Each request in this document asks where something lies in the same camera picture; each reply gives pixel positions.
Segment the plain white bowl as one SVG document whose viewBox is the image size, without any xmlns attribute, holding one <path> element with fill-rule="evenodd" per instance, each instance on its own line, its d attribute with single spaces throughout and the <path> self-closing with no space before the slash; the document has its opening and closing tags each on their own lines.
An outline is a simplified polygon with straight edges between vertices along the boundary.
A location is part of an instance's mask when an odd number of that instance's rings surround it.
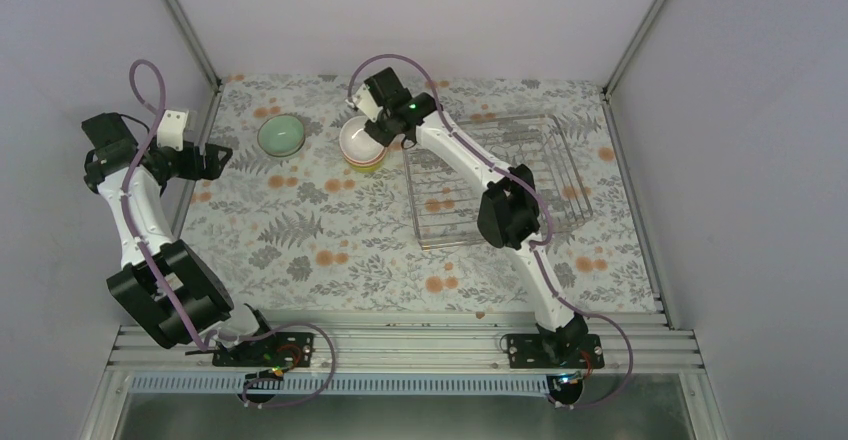
<svg viewBox="0 0 848 440">
<path fill-rule="evenodd" d="M 339 135 L 339 147 L 342 153 L 346 152 L 354 159 L 367 161 L 385 149 L 365 132 L 367 121 L 368 119 L 362 115 L 344 123 Z"/>
</svg>

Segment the white bowl red rim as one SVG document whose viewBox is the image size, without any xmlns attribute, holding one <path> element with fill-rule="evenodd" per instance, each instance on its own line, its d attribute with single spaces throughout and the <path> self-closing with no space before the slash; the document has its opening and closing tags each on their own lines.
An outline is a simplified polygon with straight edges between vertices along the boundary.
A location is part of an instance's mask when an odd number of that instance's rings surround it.
<svg viewBox="0 0 848 440">
<path fill-rule="evenodd" d="M 379 152 L 376 156 L 374 156 L 374 157 L 373 157 L 373 158 L 371 158 L 371 159 L 368 159 L 367 161 L 365 161 L 365 160 L 357 160 L 357 159 L 354 159 L 352 156 L 350 156 L 350 155 L 349 155 L 348 153 L 346 153 L 346 152 L 343 152 L 343 157 L 344 157 L 345 161 L 346 161 L 346 162 L 347 162 L 350 166 L 351 166 L 351 165 L 371 165 L 371 164 L 374 164 L 374 163 L 381 163 L 381 164 L 382 164 L 382 162 L 383 162 L 384 158 L 386 157 L 387 153 L 388 153 L 388 150 L 387 150 L 387 149 L 382 149 L 382 150 L 381 150 L 381 151 L 380 151 L 380 152 Z"/>
</svg>

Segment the yellow bowl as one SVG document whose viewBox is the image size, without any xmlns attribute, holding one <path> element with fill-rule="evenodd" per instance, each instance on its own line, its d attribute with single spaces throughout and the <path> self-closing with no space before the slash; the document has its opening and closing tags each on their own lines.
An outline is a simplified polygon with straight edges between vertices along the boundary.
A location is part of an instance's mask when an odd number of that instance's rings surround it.
<svg viewBox="0 0 848 440">
<path fill-rule="evenodd" d="M 371 164 L 371 165 L 351 165 L 350 166 L 350 168 L 353 171 L 358 172 L 358 173 L 363 173 L 363 174 L 374 173 L 377 170 L 379 170 L 381 167 L 382 167 L 381 163 L 374 163 L 374 164 Z"/>
</svg>

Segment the pale green pink-base bowl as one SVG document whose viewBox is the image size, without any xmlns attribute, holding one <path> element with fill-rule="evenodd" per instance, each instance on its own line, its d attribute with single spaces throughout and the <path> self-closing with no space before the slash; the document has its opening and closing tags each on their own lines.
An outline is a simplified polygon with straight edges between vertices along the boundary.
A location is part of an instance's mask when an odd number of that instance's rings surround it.
<svg viewBox="0 0 848 440">
<path fill-rule="evenodd" d="M 290 157 L 299 152 L 305 143 L 303 122 L 292 115 L 277 115 L 266 120 L 257 132 L 257 143 L 268 155 Z"/>
</svg>

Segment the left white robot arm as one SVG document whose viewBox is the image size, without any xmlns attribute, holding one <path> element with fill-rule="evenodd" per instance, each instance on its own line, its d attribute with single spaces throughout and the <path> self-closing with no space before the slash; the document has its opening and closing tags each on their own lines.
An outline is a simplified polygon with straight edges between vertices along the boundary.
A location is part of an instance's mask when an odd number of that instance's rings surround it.
<svg viewBox="0 0 848 440">
<path fill-rule="evenodd" d="M 174 179 L 216 180 L 229 147 L 153 139 L 141 147 L 127 116 L 102 113 L 82 122 L 93 148 L 84 161 L 87 187 L 109 205 L 120 242 L 120 270 L 107 280 L 112 297 L 161 347 L 214 342 L 255 365 L 270 362 L 278 337 L 261 313 L 236 305 L 212 269 L 171 230 L 161 195 Z"/>
</svg>

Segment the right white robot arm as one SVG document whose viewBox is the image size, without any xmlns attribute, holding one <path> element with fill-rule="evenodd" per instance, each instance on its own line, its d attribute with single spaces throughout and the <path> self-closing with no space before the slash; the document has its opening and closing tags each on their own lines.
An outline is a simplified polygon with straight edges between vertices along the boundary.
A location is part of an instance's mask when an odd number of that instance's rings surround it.
<svg viewBox="0 0 848 440">
<path fill-rule="evenodd" d="M 565 367 L 577 358 L 588 327 L 554 285 L 545 248 L 553 229 L 540 225 L 549 213 L 531 169 L 510 166 L 486 151 L 445 113 L 436 93 L 412 95 L 391 68 L 368 77 L 348 102 L 366 115 L 365 131 L 373 140 L 409 140 L 467 182 L 479 197 L 478 231 L 489 245 L 504 251 L 531 296 L 544 359 Z"/>
</svg>

